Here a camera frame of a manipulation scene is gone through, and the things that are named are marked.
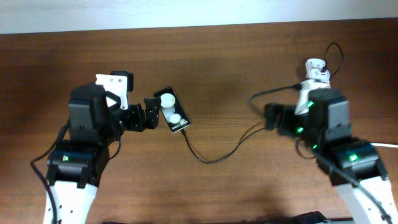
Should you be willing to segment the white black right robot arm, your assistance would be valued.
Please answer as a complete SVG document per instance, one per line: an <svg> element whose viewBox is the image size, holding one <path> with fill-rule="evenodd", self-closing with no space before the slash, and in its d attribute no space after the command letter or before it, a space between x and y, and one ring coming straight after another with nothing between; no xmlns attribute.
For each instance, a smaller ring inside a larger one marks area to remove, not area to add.
<svg viewBox="0 0 398 224"><path fill-rule="evenodd" d="M292 105L266 104L266 129L303 142L337 189L354 223L397 223L386 167L369 141L353 136L345 95L328 88L311 90L304 106L307 112L296 115Z"/></svg>

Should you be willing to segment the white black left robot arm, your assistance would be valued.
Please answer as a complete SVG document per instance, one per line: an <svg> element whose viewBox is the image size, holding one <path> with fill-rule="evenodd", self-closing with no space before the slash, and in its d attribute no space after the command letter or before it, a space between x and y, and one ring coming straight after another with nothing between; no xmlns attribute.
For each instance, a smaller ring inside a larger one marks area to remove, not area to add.
<svg viewBox="0 0 398 224"><path fill-rule="evenodd" d="M121 97L95 83L70 93L69 119L47 159L44 223L84 223L101 175L112 159L109 146L125 131L142 132L159 123L161 99L146 98L146 108L121 108Z"/></svg>

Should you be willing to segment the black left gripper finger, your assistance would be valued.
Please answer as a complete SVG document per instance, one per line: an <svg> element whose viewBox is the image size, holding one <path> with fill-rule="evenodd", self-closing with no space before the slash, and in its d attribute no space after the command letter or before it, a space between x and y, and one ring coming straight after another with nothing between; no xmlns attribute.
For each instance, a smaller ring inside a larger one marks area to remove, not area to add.
<svg viewBox="0 0 398 224"><path fill-rule="evenodd" d="M127 131L143 132L145 130L145 113L141 104L129 105L124 112L124 127Z"/></svg>
<svg viewBox="0 0 398 224"><path fill-rule="evenodd" d="M161 105L160 97L145 98L144 103L146 105L146 123L147 129L155 129L159 124L159 111Z"/></svg>

